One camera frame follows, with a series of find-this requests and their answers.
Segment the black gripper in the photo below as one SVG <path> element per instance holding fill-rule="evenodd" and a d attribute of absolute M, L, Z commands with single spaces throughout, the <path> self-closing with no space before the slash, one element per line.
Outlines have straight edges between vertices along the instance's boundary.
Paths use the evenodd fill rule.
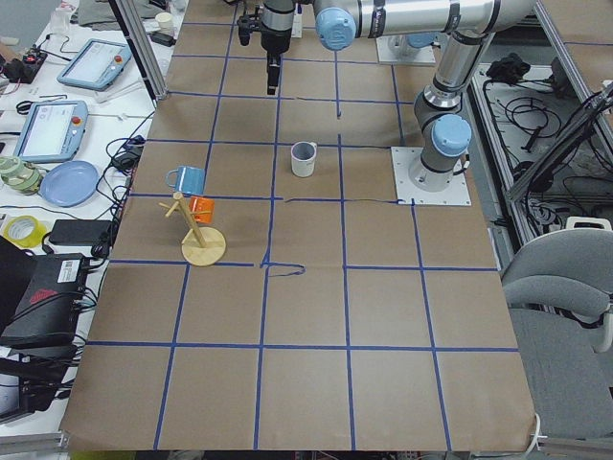
<path fill-rule="evenodd" d="M 253 13 L 244 10 L 238 18 L 238 38 L 242 46 L 247 46 L 250 34 L 261 33 L 261 46 L 266 56 L 267 94 L 275 95 L 280 79 L 280 56 L 289 49 L 293 27 L 292 0 L 265 0 L 263 7 Z"/>

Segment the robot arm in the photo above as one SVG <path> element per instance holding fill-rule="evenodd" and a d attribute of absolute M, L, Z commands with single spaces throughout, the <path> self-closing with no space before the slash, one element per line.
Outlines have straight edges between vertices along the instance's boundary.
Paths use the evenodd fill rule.
<path fill-rule="evenodd" d="M 237 20 L 240 44 L 250 34 L 261 35 L 266 51 L 267 93 L 279 85 L 282 55 L 290 45 L 296 1 L 265 1 Z M 437 71 L 418 97 L 415 114 L 422 128 L 427 113 L 439 115 L 455 109 L 472 78 L 480 57 L 494 34 L 526 15 L 534 1 L 312 1 L 316 32 L 331 51 L 348 48 L 358 38 L 386 35 L 442 33 L 449 36 Z"/>

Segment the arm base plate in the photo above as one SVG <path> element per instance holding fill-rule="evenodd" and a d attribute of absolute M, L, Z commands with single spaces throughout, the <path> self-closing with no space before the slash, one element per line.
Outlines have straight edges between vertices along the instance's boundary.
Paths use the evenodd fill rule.
<path fill-rule="evenodd" d="M 392 147 L 397 201 L 405 205 L 470 206 L 462 160 L 449 172 L 431 172 L 421 163 L 421 147 Z"/>
<path fill-rule="evenodd" d="M 384 64 L 434 66 L 435 33 L 382 36 L 376 40 L 378 60 Z"/>

